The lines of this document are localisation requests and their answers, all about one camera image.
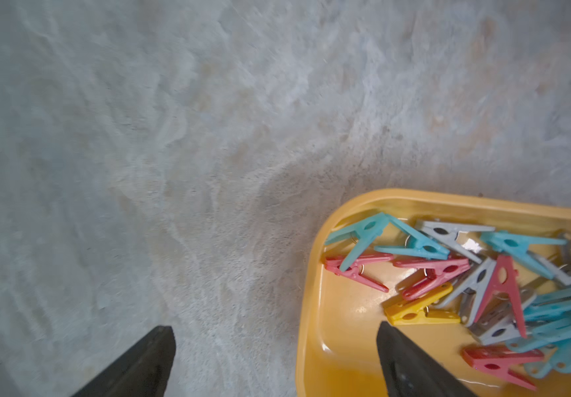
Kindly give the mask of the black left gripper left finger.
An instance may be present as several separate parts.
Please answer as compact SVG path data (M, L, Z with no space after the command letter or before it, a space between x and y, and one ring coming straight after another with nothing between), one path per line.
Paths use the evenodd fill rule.
M75 395L162 396L175 353L172 327L156 326Z

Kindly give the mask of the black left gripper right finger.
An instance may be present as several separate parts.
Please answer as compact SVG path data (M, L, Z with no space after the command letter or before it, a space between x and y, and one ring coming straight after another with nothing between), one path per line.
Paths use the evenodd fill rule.
M376 348L389 397L475 397L398 328L382 322Z

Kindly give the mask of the pink red clothespin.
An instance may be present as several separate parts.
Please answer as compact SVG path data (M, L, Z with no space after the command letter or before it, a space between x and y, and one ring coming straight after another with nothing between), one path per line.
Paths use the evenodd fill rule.
M469 259L465 257L451 257L446 260L426 260L419 258L395 261L393 265L401 269L424 271L424 277L421 281L413 284L402 292L403 298L407 301L419 299L471 268Z

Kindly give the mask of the yellow clothespin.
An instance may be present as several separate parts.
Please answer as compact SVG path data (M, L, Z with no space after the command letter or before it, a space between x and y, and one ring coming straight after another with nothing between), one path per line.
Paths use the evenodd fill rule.
M429 307L452 290L452 284L445 283L419 299L408 301L398 295L383 302L381 307L388 322L394 326L460 324L461 318L455 312Z

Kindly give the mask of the yellow plastic storage box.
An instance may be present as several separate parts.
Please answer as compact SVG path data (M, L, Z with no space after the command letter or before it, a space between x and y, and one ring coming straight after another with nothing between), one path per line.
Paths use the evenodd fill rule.
M363 254L393 254L392 263L366 265L363 274L388 293L335 276L325 258L347 256L348 238L325 246L331 232L378 213L393 224ZM419 231L418 220L478 224L489 233L460 233L457 242L481 259L447 283L453 290L429 306L455 312L460 324L394 326L479 396L571 396L571 209L415 190L376 190L337 209L313 243L300 320L296 387L301 396L384 396L386 383L376 348L381 304L424 277L395 261L464 257ZM464 347L539 349L542 362L515 365L536 391L479 372L462 359Z

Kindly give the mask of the grey clothespin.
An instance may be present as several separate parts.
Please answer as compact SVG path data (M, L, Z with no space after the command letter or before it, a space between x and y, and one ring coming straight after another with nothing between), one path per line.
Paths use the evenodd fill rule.
M416 228L427 236L434 238L440 244L450 248L455 253L464 256L476 264L481 264L482 259L474 252L457 242L460 233L489 233L495 228L478 224L444 223L438 221L418 220Z

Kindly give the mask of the teal clothespin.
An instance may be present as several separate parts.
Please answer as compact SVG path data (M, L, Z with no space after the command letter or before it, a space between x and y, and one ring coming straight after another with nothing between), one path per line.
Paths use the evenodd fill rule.
M341 272L345 272L349 270L356 259L358 259L359 256L369 248L371 243L381 236L389 224L393 224L395 227L409 235L415 232L414 228L402 222L398 218L387 213L378 213L357 223L343 227L338 231L331 232L324 244L325 246L328 246L333 243L339 243L347 240L348 238L356 238L356 245L343 259L343 262L339 267Z

